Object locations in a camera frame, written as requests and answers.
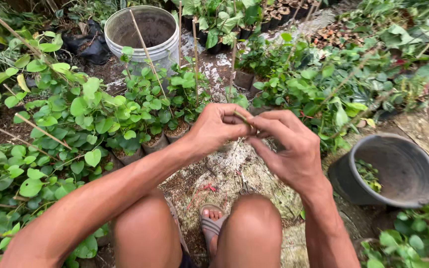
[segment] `gray sandal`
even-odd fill
[[[203,210],[216,210],[221,211],[223,216],[219,218],[217,221],[213,221],[209,217],[203,216]],[[206,229],[205,232],[205,241],[206,241],[206,250],[208,253],[208,256],[210,255],[210,242],[213,236],[219,235],[219,231],[221,230],[221,226],[223,225],[224,220],[228,218],[228,215],[224,212],[222,208],[215,204],[203,204],[200,207],[199,210],[199,216],[200,216],[200,222],[201,222],[201,230]]]
[[[180,237],[180,243],[182,244],[185,252],[187,252],[189,254],[188,247],[186,246],[186,243],[183,239],[182,229],[180,228],[180,220],[178,220],[178,215],[176,214],[175,206],[173,205],[173,203],[170,200],[168,200],[166,198],[165,198],[165,200],[166,200],[166,204],[170,207],[170,212],[172,214],[173,219],[176,220],[176,223],[178,224],[178,236]]]

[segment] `gray pot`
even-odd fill
[[[186,133],[188,133],[188,131],[190,131],[190,126],[189,125],[188,125],[188,128],[185,131],[181,132],[180,134],[178,134],[176,136],[170,136],[168,134],[165,134],[165,136],[168,139],[168,142],[171,144],[171,143],[174,143],[177,140],[179,140],[181,137],[183,137]]]
[[[372,190],[357,171],[355,159],[378,169],[382,190]],[[395,135],[370,135],[328,170],[335,191],[353,204],[418,208],[429,203],[429,156],[418,145]]]
[[[237,86],[248,89],[253,84],[253,78],[254,74],[250,74],[242,70],[236,70],[234,82]]]
[[[165,134],[162,132],[162,136],[158,139],[155,144],[148,146],[146,143],[142,143],[143,150],[147,155],[159,151],[169,145],[168,140],[166,139]]]
[[[251,87],[249,88],[249,93],[251,94],[251,96],[255,97],[256,94],[258,94],[259,92],[261,92],[262,90],[259,90],[257,88],[255,88],[253,85],[254,83],[258,82],[257,77],[253,78],[253,82],[251,83]]]
[[[138,150],[133,155],[121,157],[120,161],[124,165],[128,166],[131,163],[142,159],[144,156],[145,156],[145,153],[143,152],[143,149],[140,147],[140,148],[138,148]]]

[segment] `foot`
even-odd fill
[[[223,217],[223,213],[221,213],[221,211],[217,211],[217,210],[203,210],[203,217],[206,218],[210,218],[213,221],[217,221],[218,219],[220,219],[221,217]],[[210,259],[214,259],[214,257],[216,256],[216,250],[218,248],[218,236],[215,235],[213,236],[213,238],[210,241],[210,247],[209,247],[209,255],[210,255]]]

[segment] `bucket rim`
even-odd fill
[[[355,166],[355,153],[362,146],[362,144],[366,143],[369,140],[376,139],[376,138],[396,138],[396,139],[411,143],[413,145],[414,149],[421,156],[424,157],[427,164],[429,165],[429,155],[421,147],[419,147],[416,143],[413,143],[412,141],[410,141],[410,140],[408,140],[408,139],[406,139],[400,135],[392,134],[392,133],[382,133],[382,134],[369,135],[367,137],[361,138],[352,147],[352,149],[349,151],[349,167],[350,167],[352,174],[354,175],[355,180],[357,180],[357,182],[362,186],[362,188],[364,188],[364,190],[366,190],[373,198],[377,199],[378,201],[380,201],[384,204],[388,204],[388,205],[392,205],[392,206],[396,206],[396,207],[402,207],[402,208],[419,208],[419,207],[422,207],[424,204],[428,204],[429,200],[417,200],[417,201],[401,202],[401,201],[396,201],[396,200],[393,200],[390,198],[386,198],[386,197],[382,196],[381,194],[372,190],[362,180],[362,176],[358,173],[357,167]]]
[[[161,43],[161,44],[159,44],[159,45],[156,45],[156,46],[153,46],[153,47],[147,47],[147,51],[157,51],[158,49],[160,49],[160,48],[162,48],[162,47],[164,47],[164,46],[168,45],[171,41],[173,41],[174,36],[177,36],[177,35],[179,34],[179,33],[178,33],[178,31],[180,31],[180,29],[179,29],[179,27],[178,27],[178,23],[176,23],[175,18],[173,17],[173,15],[172,15],[170,12],[168,12],[168,11],[166,11],[166,10],[162,9],[162,8],[159,8],[159,7],[146,6],[146,5],[143,5],[143,6],[127,7],[127,8],[121,9],[121,10],[117,11],[116,13],[112,14],[112,15],[107,19],[107,22],[105,22],[105,25],[104,25],[104,36],[105,36],[105,39],[109,40],[109,41],[110,41],[110,43],[112,43],[116,48],[118,48],[118,49],[122,50],[123,46],[121,46],[121,45],[117,44],[116,42],[114,42],[112,39],[110,39],[110,38],[107,36],[107,25],[109,25],[109,22],[113,19],[113,17],[116,17],[116,16],[118,15],[118,13],[121,13],[122,11],[124,11],[124,10],[126,10],[126,9],[137,9],[137,8],[149,8],[149,9],[158,9],[158,10],[161,10],[162,12],[164,12],[166,15],[168,15],[170,18],[172,18],[172,19],[173,19],[173,22],[175,23],[175,26],[176,26],[176,28],[175,28],[175,32],[171,35],[171,37],[170,37],[170,38],[168,38],[165,42],[163,42],[163,43]],[[141,54],[145,54],[145,51],[143,50],[143,48],[132,48],[132,49],[134,50],[134,53],[138,53],[138,52],[140,52]]]

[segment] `small plant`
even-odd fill
[[[380,193],[382,186],[378,182],[377,174],[378,169],[373,168],[372,164],[369,164],[362,159],[355,160],[355,167],[358,173],[362,177],[362,180],[376,193]]]

